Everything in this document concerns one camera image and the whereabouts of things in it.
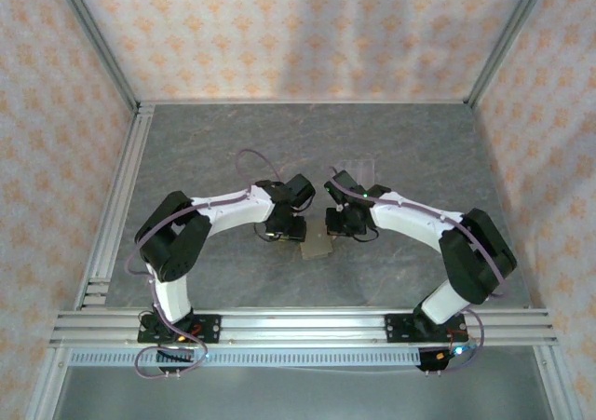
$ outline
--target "patterned wallpaper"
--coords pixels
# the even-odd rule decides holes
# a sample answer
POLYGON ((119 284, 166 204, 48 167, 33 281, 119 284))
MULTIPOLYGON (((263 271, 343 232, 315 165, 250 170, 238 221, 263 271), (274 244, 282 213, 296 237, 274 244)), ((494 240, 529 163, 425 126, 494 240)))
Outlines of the patterned wallpaper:
POLYGON ((141 100, 463 100, 519 0, 86 0, 141 100))
POLYGON ((596 418, 596 0, 540 0, 479 116, 535 301, 596 418))
POLYGON ((64 0, 0 0, 0 418, 24 417, 130 119, 64 0))

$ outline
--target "gray stone surface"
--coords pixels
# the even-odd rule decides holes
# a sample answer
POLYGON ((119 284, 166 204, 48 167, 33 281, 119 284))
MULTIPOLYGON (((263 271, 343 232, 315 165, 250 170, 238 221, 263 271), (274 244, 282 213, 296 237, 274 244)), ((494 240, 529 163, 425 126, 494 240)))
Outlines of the gray stone surface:
MULTIPOLYGON (((125 274, 133 237, 173 190, 216 196, 245 184, 234 168, 243 147, 271 159, 282 178, 303 173, 317 188, 306 219, 320 218, 331 198, 327 166, 374 159, 376 181, 430 206, 486 210, 506 231, 488 160, 468 107, 461 104, 219 104, 157 106, 132 195, 110 285, 109 306, 147 306, 143 278, 125 274)), ((256 157, 242 161, 254 181, 270 178, 256 157)), ((337 238, 330 257, 305 261, 300 245, 265 243, 252 226, 208 240, 188 277, 195 308, 376 305, 413 307, 446 278, 439 254, 393 232, 359 244, 337 238)), ((136 269, 142 262, 136 259, 136 269)), ((508 298, 528 295, 517 270, 508 298)))

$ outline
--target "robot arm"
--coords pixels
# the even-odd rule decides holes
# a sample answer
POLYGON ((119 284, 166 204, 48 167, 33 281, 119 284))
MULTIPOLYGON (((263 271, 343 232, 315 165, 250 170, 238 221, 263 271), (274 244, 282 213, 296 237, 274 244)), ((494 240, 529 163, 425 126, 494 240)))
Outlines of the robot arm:
POLYGON ((192 314, 186 274, 192 269, 205 240, 242 224, 264 223, 265 234, 274 238, 304 241, 306 223, 296 216, 298 208, 314 197, 315 189, 303 176, 287 183, 261 181, 250 191, 208 198, 189 198, 183 192, 169 194, 135 236, 135 241, 173 213, 197 207, 172 224, 164 226, 142 247, 141 257, 156 277, 157 300, 171 323, 192 314), (182 227, 176 233, 172 227, 182 227))
POLYGON ((413 312, 416 329, 424 336, 435 332, 468 305, 482 304, 498 286, 491 266, 459 229, 445 222, 446 218, 470 231, 490 254, 503 277, 517 266, 507 243, 482 210, 473 209, 463 214, 430 208, 378 184, 367 191, 344 170, 327 182, 325 189, 337 203, 337 208, 328 208, 326 213, 330 235, 353 237, 366 234, 367 227, 379 227, 412 237, 442 254, 448 279, 413 312), (342 188, 364 197, 381 198, 381 201, 356 198, 342 188), (399 205, 384 201, 396 201, 399 205))

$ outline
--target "orange floral pattern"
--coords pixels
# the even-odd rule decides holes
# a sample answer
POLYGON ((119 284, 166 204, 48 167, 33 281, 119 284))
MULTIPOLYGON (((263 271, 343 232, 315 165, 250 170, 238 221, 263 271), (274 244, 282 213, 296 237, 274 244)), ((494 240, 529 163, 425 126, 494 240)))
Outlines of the orange floral pattern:
POLYGON ((596 1, 541 0, 479 119, 534 302, 596 418, 596 1))
POLYGON ((64 0, 0 0, 0 52, 0 417, 18 419, 130 114, 64 0))
POLYGON ((518 0, 86 0, 141 100, 463 100, 518 0))

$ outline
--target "black mounting bracket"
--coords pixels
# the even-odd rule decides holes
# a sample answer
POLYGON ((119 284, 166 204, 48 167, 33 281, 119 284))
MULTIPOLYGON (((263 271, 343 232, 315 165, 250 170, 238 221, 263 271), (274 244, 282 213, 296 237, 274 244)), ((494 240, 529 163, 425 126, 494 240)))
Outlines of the black mounting bracket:
MULTIPOLYGON (((190 341, 170 330, 163 324, 159 315, 154 311, 143 314, 139 321, 139 335, 137 342, 139 344, 183 344, 190 341)), ((188 332, 205 344, 217 344, 220 341, 222 331, 222 317, 220 315, 202 315, 198 313, 189 313, 184 318, 174 324, 183 332, 188 332)))
POLYGON ((385 333, 388 343, 465 343, 467 327, 464 315, 451 317, 432 331, 421 331, 414 322, 414 314, 385 315, 385 333))

